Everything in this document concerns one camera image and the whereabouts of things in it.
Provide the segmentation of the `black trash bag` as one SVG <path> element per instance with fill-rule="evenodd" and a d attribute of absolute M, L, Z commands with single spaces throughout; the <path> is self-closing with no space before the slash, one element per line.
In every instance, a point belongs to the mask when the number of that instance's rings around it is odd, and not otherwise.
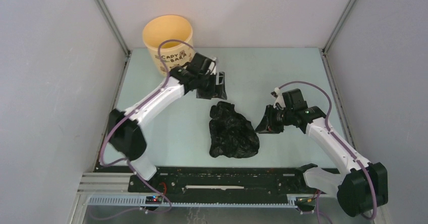
<path fill-rule="evenodd" d="M 235 111 L 234 104 L 219 101 L 210 108 L 209 116 L 211 157 L 250 158 L 258 154 L 259 137 L 251 122 Z"/>

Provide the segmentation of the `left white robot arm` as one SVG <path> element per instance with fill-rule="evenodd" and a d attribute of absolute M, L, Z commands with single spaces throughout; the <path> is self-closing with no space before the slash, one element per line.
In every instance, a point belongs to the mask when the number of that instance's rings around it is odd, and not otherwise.
<path fill-rule="evenodd" d="M 142 129 L 167 106 L 190 91 L 201 99 L 227 99 L 225 73 L 217 71 L 217 59 L 196 53 L 183 66 L 174 66 L 166 79 L 151 94 L 128 107 L 109 114 L 106 140 L 139 175 L 140 186 L 147 192 L 159 187 L 157 168 L 146 153 L 147 143 Z"/>

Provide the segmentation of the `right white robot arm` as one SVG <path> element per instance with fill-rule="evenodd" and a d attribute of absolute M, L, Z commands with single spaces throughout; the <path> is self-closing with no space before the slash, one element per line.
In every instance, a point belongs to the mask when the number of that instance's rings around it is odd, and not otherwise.
<path fill-rule="evenodd" d="M 323 170 L 315 164 L 297 168 L 294 188 L 301 193 L 311 188 L 337 199 L 342 210 L 355 217 L 389 202 L 388 172 L 378 162 L 372 163 L 355 150 L 330 125 L 327 114 L 319 107 L 309 107 L 300 89 L 271 93 L 274 104 L 267 105 L 255 131 L 259 134 L 279 134 L 286 126 L 294 126 L 314 140 L 339 171 Z"/>

